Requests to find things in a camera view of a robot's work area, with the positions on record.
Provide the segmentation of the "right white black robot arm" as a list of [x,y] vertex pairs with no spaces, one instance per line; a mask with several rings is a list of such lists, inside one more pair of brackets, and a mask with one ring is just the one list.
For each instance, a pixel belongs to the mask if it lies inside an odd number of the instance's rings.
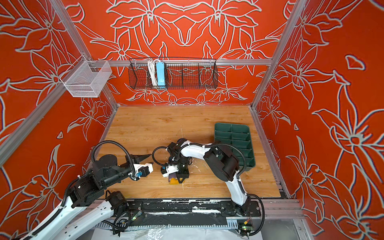
[[[155,148],[152,159],[161,166],[161,173],[163,177],[168,178],[170,184],[183,184],[189,178],[192,159],[204,160],[213,174],[226,183],[230,192],[230,207],[224,207],[222,212],[229,215],[232,211],[235,215],[249,217],[238,229],[238,234],[249,238],[261,232],[265,223],[265,207],[259,196],[245,190],[241,174],[246,168],[246,158],[235,146],[221,142],[204,145],[179,139],[167,147]],[[261,208],[261,222],[257,228],[251,224],[252,199],[259,201]]]

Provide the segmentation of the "purple sock with yellow cuff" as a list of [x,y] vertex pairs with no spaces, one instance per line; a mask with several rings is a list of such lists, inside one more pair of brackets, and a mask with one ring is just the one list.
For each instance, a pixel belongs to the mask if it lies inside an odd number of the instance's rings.
[[169,178],[170,185],[178,185],[179,180],[177,178]]

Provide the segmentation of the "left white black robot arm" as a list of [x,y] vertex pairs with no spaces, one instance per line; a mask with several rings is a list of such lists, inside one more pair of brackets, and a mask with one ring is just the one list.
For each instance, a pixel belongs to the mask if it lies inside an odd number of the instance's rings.
[[[125,153],[126,162],[118,165],[117,157],[104,155],[95,159],[96,150],[103,144],[114,144]],[[95,200],[107,192],[108,188],[126,178],[138,181],[153,171],[152,164],[141,162],[150,155],[131,155],[115,141],[102,141],[91,152],[91,166],[86,173],[73,180],[65,190],[62,202],[30,233],[25,240],[75,239],[100,222],[110,225],[113,233],[127,229],[134,211],[141,212],[140,206],[129,205],[120,191],[109,193],[105,201],[77,221],[70,222]]]

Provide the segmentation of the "green compartment tray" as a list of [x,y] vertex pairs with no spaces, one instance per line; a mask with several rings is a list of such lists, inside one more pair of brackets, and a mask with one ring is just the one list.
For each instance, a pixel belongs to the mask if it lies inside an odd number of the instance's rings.
[[251,130],[247,125],[215,123],[215,142],[229,144],[242,152],[246,159],[245,171],[256,166]]

